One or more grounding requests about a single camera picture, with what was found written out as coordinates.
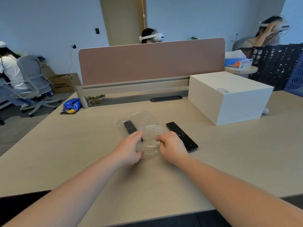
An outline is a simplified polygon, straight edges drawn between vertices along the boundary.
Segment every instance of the gray office chair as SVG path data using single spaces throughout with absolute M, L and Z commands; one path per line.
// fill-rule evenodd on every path
M 61 102 L 61 100 L 43 100 L 45 97 L 43 94 L 49 92 L 51 90 L 51 87 L 50 83 L 43 79 L 43 73 L 39 59 L 36 56 L 32 55 L 20 57 L 17 60 L 17 65 L 20 68 L 24 79 L 24 81 L 19 83 L 25 83 L 25 85 L 29 89 L 32 89 L 32 91 L 18 93 L 10 85 L 11 83 L 5 83 L 3 86 L 14 93 L 10 95 L 10 97 L 14 99 L 33 99 L 37 101 L 33 105 L 30 105 L 23 109 L 27 110 L 33 108 L 33 110 L 29 113 L 30 117 L 33 117 L 33 113 L 37 111 L 41 106 L 52 107 L 55 110 L 56 106 L 49 105 L 49 103 Z
M 252 38 L 255 38 L 255 37 L 246 37 L 246 38 L 242 38 L 242 39 L 239 39 L 239 40 L 237 40 L 235 43 L 234 43 L 234 45 L 233 45 L 233 47 L 232 47 L 232 51 L 236 51 L 238 48 L 242 48 L 242 44 L 245 42 L 245 41 L 247 41 L 247 40 L 249 40 L 249 39 L 252 39 Z

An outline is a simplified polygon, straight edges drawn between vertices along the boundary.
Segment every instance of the black mesh basket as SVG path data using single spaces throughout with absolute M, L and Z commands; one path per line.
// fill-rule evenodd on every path
M 241 48 L 253 66 L 258 68 L 249 79 L 283 90 L 292 74 L 302 52 L 303 44 L 276 45 L 265 47 Z

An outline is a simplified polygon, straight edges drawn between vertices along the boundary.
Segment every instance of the hand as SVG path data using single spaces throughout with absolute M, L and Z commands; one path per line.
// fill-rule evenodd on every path
M 143 132 L 136 131 L 123 139 L 110 154 L 118 160 L 120 166 L 132 165 L 140 160 L 143 152 L 136 152 L 136 145 Z
M 173 131 L 160 135 L 156 140 L 160 141 L 160 152 L 165 160 L 176 166 L 189 156 L 182 140 Z
M 267 28 L 264 31 L 264 36 L 269 36 L 272 33 L 276 33 L 275 31 L 272 31 L 272 29 L 279 24 L 281 21 L 274 21 L 268 24 Z

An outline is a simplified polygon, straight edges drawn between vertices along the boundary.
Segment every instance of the blue snack bag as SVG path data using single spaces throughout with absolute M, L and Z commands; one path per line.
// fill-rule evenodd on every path
M 79 98 L 74 98 L 66 101 L 63 105 L 63 112 L 67 112 L 72 109 L 73 112 L 77 112 L 82 107 Z

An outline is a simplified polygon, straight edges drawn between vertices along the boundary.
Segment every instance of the small potted plant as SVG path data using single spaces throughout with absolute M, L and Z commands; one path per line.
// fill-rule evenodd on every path
M 87 96 L 87 100 L 91 104 L 97 104 L 97 103 L 102 103 L 105 95 L 99 95 L 99 96 Z

